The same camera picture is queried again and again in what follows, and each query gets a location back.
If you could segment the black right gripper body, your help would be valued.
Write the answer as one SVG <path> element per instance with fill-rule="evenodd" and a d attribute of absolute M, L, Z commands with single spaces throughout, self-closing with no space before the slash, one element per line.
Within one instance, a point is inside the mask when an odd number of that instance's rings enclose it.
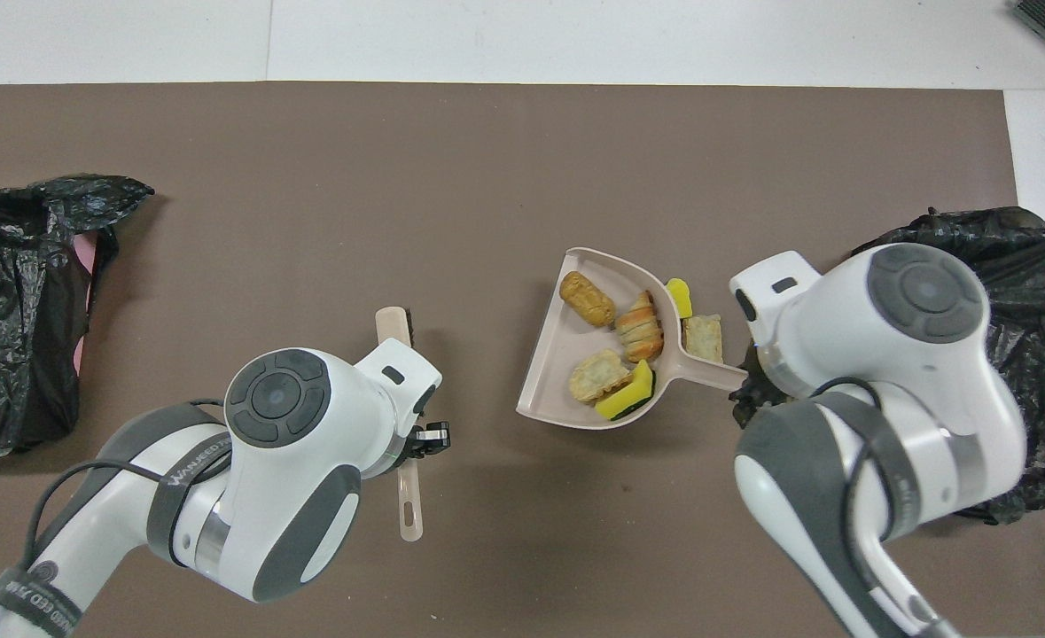
<path fill-rule="evenodd" d="M 744 383 L 729 392 L 729 400 L 733 402 L 732 417 L 743 431 L 760 409 L 793 402 L 793 397 L 768 378 L 756 350 L 745 352 L 741 369 L 746 373 Z"/>

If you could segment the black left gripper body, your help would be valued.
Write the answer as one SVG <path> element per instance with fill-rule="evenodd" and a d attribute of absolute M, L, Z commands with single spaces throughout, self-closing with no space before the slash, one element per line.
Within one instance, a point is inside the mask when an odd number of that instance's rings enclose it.
<path fill-rule="evenodd" d="M 391 460 L 389 467 L 401 467 L 410 456 L 414 459 L 421 459 L 424 456 L 422 449 L 424 449 L 425 443 L 419 436 L 420 432 L 424 432 L 423 422 L 422 416 L 416 415 L 416 419 L 413 420 L 405 435 L 394 433 L 387 450 L 388 460 Z"/>

